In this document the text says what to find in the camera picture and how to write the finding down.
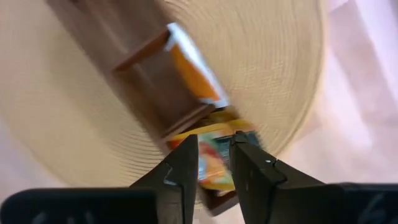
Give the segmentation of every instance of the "snack package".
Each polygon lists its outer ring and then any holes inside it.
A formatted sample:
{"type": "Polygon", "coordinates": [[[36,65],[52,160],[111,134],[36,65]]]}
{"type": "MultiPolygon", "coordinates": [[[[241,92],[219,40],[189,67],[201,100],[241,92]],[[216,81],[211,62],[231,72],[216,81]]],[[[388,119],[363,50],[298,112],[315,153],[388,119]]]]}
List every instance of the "snack package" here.
{"type": "Polygon", "coordinates": [[[198,181],[206,189],[218,190],[224,194],[234,190],[229,171],[229,142],[236,131],[247,134],[249,142],[259,146],[253,126],[243,119],[233,119],[227,111],[217,111],[206,118],[204,127],[192,129],[175,136],[169,141],[175,149],[190,134],[198,135],[199,166],[198,181]]]}
{"type": "Polygon", "coordinates": [[[198,181],[200,185],[210,190],[234,190],[232,176],[224,164],[223,158],[218,153],[216,138],[232,135],[231,128],[226,123],[212,124],[197,128],[175,136],[169,141],[175,149],[190,134],[198,135],[199,163],[198,181]]]}
{"type": "Polygon", "coordinates": [[[218,154],[217,144],[207,134],[199,137],[199,168],[198,181],[200,185],[210,190],[234,190],[230,171],[218,154]]]}
{"type": "Polygon", "coordinates": [[[165,49],[170,52],[187,87],[204,103],[211,103],[216,108],[228,106],[227,94],[192,39],[177,23],[168,24],[167,27],[171,36],[165,49]]]}

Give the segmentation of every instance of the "round woven mat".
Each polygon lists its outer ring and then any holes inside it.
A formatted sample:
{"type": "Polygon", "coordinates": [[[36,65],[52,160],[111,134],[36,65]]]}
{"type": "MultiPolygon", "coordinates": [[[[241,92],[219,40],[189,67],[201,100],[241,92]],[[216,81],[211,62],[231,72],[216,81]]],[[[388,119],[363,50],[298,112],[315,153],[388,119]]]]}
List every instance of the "round woven mat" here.
{"type": "MultiPolygon", "coordinates": [[[[273,154],[292,141],[317,90],[319,2],[166,2],[273,154]]],[[[162,160],[44,1],[1,1],[0,21],[0,119],[44,167],[73,186],[123,186],[162,160]]]]}

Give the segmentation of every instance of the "wooden tray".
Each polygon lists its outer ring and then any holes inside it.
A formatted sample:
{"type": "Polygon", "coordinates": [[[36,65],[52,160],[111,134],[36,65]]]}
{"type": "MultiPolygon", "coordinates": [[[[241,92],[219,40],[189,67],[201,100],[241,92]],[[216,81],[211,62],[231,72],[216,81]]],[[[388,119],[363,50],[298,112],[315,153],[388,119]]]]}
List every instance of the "wooden tray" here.
{"type": "MultiPolygon", "coordinates": [[[[165,154],[170,152],[167,140],[214,110],[186,87],[170,53],[163,50],[170,36],[167,24],[172,21],[154,1],[48,3],[165,154]]],[[[218,198],[203,193],[203,201],[214,214],[232,206],[222,206],[231,202],[231,195],[218,198]]]]}

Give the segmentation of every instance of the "woven placemat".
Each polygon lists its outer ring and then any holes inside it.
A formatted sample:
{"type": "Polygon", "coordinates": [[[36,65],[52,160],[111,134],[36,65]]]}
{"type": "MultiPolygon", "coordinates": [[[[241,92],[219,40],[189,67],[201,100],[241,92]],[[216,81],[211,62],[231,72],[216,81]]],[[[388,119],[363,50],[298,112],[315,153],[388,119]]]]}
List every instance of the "woven placemat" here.
{"type": "MultiPolygon", "coordinates": [[[[319,0],[167,0],[239,114],[277,154],[313,102],[319,0]]],[[[43,1],[0,2],[0,118],[72,186],[127,186],[162,153],[43,1]]]]}

